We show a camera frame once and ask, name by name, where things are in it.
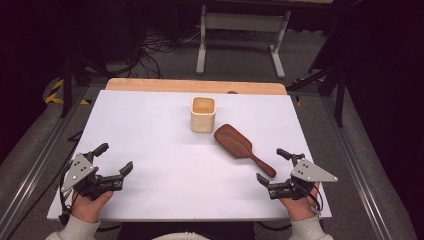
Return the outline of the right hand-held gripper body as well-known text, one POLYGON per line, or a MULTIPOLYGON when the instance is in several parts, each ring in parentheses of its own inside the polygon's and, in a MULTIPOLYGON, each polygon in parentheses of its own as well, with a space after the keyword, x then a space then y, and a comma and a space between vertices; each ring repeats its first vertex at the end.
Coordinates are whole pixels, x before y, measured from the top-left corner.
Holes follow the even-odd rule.
POLYGON ((269 183, 267 190, 271 199, 291 198, 298 200, 307 197, 315 182, 337 182, 338 178, 313 162, 304 154, 293 154, 293 170, 284 183, 269 183))

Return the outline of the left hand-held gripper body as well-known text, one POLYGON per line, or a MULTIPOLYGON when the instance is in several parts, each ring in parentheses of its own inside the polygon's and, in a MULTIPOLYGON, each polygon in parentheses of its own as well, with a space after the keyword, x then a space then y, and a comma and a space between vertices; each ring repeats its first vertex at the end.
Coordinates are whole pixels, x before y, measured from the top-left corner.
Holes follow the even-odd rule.
POLYGON ((62 193, 75 190, 81 196, 95 200, 105 192, 123 189, 122 175, 104 177, 96 174, 96 167, 93 165, 95 157, 93 152, 78 153, 75 156, 60 187, 62 193))

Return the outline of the brown wooden spatula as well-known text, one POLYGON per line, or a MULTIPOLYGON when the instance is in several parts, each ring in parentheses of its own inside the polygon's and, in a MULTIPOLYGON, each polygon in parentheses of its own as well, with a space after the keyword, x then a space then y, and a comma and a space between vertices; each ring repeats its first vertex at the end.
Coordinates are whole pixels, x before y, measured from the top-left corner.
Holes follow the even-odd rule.
POLYGON ((269 177, 276 176, 276 170, 253 153, 252 143, 232 125, 224 124, 219 127, 214 138, 234 158, 250 158, 269 177))

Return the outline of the cream square cup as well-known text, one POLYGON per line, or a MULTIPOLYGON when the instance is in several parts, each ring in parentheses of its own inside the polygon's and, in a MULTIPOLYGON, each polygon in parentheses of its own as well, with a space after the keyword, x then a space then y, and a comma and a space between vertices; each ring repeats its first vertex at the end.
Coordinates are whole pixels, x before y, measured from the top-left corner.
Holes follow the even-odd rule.
POLYGON ((191 104, 191 130, 196 133, 211 133, 214 130, 216 102, 212 97, 196 96, 191 104))

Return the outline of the person's right hand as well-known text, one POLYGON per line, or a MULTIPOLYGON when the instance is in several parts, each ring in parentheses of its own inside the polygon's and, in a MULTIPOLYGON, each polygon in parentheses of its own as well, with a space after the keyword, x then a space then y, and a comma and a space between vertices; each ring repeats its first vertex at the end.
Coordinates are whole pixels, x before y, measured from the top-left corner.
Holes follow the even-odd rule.
POLYGON ((315 182, 314 188, 307 197, 293 200, 291 198, 281 198, 280 202, 287 209, 291 221, 302 221, 317 216, 317 195, 320 183, 315 182))

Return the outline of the person's left hand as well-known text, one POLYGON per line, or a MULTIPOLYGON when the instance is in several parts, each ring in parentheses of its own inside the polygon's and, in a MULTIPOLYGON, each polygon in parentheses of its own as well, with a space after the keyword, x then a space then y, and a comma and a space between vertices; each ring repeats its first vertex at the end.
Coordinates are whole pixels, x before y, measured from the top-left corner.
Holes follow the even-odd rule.
POLYGON ((83 197, 77 191, 73 191, 71 215, 86 223, 97 223, 102 208, 112 198, 114 192, 107 191, 97 199, 83 197))

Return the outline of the white board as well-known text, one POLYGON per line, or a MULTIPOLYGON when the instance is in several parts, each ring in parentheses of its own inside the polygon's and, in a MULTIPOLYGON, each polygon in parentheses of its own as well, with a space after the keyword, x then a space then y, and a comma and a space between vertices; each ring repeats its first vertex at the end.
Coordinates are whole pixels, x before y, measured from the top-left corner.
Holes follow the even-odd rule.
MULTIPOLYGON (((235 159, 210 133, 190 128, 191 93, 103 90, 81 140, 79 153, 102 143, 108 150, 95 158, 103 176, 133 165, 122 190, 101 212, 104 221, 189 222, 268 221, 287 212, 256 179, 251 159, 235 159)), ((292 100, 287 95, 217 94, 216 126, 230 124, 272 166, 276 181, 289 178, 291 162, 279 148, 307 154, 308 144, 292 100)))

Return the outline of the black tripod stand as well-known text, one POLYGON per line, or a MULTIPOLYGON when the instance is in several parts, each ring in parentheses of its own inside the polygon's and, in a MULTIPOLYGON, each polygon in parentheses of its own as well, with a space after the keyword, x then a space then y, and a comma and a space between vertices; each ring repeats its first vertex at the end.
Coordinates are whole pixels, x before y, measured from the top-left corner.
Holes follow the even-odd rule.
POLYGON ((70 55, 67 57, 62 65, 64 95, 64 103, 61 113, 62 118, 68 115, 71 108, 76 103, 76 99, 72 95, 72 84, 76 83, 78 87, 87 87, 91 83, 92 78, 90 77, 88 68, 92 69, 101 77, 105 77, 107 79, 115 77, 115 75, 108 71, 105 67, 95 64, 81 55, 70 55))
POLYGON ((346 87, 346 79, 342 66, 333 66, 324 70, 320 70, 303 80, 294 82, 292 85, 288 86, 286 90, 289 92, 297 91, 313 82, 317 82, 319 79, 323 80, 318 88, 318 94, 320 96, 329 97, 333 90, 337 89, 334 117, 337 125, 342 127, 342 112, 346 87))

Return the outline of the yellow black hazard tape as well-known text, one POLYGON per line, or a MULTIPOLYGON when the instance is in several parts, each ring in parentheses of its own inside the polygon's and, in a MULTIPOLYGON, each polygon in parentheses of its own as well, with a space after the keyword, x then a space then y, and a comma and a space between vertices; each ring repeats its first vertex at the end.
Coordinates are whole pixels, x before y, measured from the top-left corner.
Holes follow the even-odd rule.
POLYGON ((55 103, 55 104, 64 103, 64 100, 58 97, 58 92, 60 88, 63 86, 63 84, 64 84, 63 79, 59 79, 56 81, 56 83, 52 86, 50 92, 48 93, 47 97, 45 98, 46 103, 55 103))

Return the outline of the person's torso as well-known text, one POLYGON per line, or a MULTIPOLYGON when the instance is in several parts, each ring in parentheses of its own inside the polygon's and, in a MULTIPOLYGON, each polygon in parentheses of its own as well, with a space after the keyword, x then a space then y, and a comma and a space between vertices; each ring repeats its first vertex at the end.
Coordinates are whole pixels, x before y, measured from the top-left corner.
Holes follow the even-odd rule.
POLYGON ((256 240, 253 222, 123 223, 118 240, 256 240))

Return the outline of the grey metal stand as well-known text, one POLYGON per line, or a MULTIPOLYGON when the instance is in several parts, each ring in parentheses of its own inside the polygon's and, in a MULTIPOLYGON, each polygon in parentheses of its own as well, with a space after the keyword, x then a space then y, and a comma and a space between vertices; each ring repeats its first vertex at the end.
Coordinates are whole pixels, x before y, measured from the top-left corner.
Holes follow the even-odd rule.
POLYGON ((276 40, 274 44, 269 46, 269 51, 277 77, 284 79, 286 74, 279 52, 290 16, 290 11, 285 11, 281 16, 214 13, 209 12, 207 7, 203 5, 200 17, 200 45, 198 50, 196 73, 198 75, 204 74, 207 29, 273 32, 276 34, 276 40))

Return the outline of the aluminium rail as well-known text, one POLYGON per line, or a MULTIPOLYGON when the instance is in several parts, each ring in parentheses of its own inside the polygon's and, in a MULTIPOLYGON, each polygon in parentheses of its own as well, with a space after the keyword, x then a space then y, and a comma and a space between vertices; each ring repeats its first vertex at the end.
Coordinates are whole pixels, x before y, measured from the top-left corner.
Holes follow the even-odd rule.
POLYGON ((372 228, 378 240, 393 240, 388 230, 388 227, 383 220, 380 209, 377 205, 374 194, 372 193, 367 180, 357 162, 357 157, 353 151, 350 141, 344 131, 343 127, 340 127, 336 117, 334 115, 334 107, 331 100, 327 97, 321 99, 324 109, 330 118, 333 129, 336 132, 337 138, 339 139, 342 149, 346 156, 347 166, 349 172, 353 178, 353 182, 359 194, 362 204, 364 205, 367 216, 370 220, 372 228))
POLYGON ((88 87, 78 87, 61 116, 62 105, 49 105, 0 166, 0 240, 7 240, 24 210, 59 140, 88 87))

